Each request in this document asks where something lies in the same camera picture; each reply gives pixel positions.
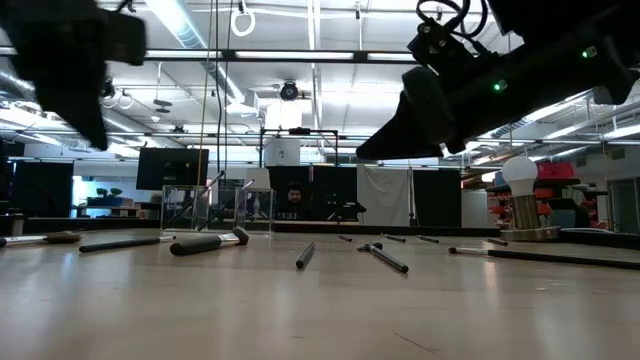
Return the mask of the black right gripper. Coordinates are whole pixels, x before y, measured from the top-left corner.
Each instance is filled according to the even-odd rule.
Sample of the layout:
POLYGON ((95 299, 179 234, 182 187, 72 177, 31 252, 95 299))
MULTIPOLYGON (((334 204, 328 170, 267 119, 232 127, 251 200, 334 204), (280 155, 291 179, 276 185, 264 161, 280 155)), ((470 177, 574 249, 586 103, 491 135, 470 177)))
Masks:
POLYGON ((492 67, 437 73, 419 66, 402 83, 396 113, 357 148, 360 159, 441 157, 440 144, 457 145, 516 118, 516 81, 492 67))

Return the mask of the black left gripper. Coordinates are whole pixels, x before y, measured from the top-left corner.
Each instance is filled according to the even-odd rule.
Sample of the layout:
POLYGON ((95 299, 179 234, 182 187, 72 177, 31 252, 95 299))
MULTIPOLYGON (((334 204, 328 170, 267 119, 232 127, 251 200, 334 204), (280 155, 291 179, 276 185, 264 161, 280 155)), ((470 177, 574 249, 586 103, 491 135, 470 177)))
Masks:
POLYGON ((19 77, 31 81, 41 108, 55 112, 90 145, 106 151, 99 98, 106 63, 139 66, 146 55, 146 24, 95 0, 0 0, 0 29, 14 53, 19 77))

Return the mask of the thick black powder brush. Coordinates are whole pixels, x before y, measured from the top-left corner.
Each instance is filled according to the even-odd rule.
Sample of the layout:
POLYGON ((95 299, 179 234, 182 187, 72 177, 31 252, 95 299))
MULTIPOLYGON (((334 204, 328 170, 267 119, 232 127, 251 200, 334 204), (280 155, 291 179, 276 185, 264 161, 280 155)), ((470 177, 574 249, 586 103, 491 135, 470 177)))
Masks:
POLYGON ((241 227, 234 228, 226 234, 210 234, 171 244, 169 250, 174 256, 188 256, 210 252, 224 247, 245 246, 250 239, 249 234, 241 227))

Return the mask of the white hanging sheet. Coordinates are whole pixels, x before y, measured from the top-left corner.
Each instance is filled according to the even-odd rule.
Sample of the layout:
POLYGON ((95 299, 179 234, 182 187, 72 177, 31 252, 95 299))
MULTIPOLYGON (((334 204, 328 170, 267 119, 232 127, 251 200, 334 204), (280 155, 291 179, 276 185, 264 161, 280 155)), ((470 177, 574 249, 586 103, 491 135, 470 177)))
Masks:
POLYGON ((364 226, 409 226, 409 171, 357 166, 357 201, 364 226))

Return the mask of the black music stand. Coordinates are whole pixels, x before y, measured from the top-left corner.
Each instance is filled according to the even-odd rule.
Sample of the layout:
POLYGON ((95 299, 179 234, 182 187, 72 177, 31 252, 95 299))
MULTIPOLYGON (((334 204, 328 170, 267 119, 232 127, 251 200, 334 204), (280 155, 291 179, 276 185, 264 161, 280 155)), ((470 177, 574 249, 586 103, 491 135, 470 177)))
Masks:
POLYGON ((328 220, 336 222, 358 222, 359 216, 366 211, 367 209, 359 202, 336 202, 328 220))

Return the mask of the black computer monitor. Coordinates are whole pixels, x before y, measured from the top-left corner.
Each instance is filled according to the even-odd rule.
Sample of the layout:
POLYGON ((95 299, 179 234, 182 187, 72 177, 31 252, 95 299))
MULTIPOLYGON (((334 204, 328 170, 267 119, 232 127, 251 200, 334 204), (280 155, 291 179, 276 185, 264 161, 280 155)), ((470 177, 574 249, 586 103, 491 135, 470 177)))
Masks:
POLYGON ((138 158, 137 190, 164 186, 204 185, 209 151, 186 148, 142 148, 138 158))

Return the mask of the person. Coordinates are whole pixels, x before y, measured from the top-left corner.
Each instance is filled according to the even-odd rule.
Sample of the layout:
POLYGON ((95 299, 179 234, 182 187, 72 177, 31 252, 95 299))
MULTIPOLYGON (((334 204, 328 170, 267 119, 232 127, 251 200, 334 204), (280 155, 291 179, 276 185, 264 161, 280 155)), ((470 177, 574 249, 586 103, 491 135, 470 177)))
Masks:
POLYGON ((277 220, 307 221, 311 219, 311 211, 302 198, 302 186, 289 183, 286 196, 276 206, 277 220))

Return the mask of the clear acrylic brush organizer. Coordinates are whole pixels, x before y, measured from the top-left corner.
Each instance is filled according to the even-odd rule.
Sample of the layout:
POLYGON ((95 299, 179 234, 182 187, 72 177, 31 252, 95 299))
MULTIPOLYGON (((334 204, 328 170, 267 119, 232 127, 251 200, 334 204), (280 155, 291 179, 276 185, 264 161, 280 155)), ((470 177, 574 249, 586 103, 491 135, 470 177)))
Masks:
MULTIPOLYGON (((211 206, 214 203, 214 195, 210 200, 211 206)), ((247 220, 244 229, 249 233, 270 235, 273 230, 274 216, 275 216, 275 192, 270 189, 249 189, 248 203, 247 203, 247 220)), ((204 231, 187 230, 187 229, 165 229, 161 228, 161 213, 162 202, 160 212, 160 229, 162 231, 178 231, 178 232, 220 232, 223 230, 231 230, 232 221, 226 220, 222 225, 212 227, 204 231)))

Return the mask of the white bulb brass lamp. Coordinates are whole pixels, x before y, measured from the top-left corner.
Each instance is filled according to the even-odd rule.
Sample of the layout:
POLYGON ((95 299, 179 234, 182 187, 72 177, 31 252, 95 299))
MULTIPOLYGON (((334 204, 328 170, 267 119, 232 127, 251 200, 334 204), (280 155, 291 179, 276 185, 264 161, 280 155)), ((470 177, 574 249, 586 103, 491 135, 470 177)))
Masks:
POLYGON ((511 190, 513 225, 501 231, 508 242, 549 242, 559 236, 559 228, 541 225, 534 185, 538 168, 526 156, 517 156, 504 163, 502 176, 511 190))

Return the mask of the red plastic storage bin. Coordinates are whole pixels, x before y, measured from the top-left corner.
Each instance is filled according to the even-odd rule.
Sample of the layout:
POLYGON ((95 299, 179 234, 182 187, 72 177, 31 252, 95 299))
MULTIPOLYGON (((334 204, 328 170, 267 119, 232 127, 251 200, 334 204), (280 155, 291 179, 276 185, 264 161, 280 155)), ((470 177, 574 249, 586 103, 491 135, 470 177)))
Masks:
POLYGON ((539 179, 570 179, 574 178, 574 168, 570 162, 538 162, 539 179))

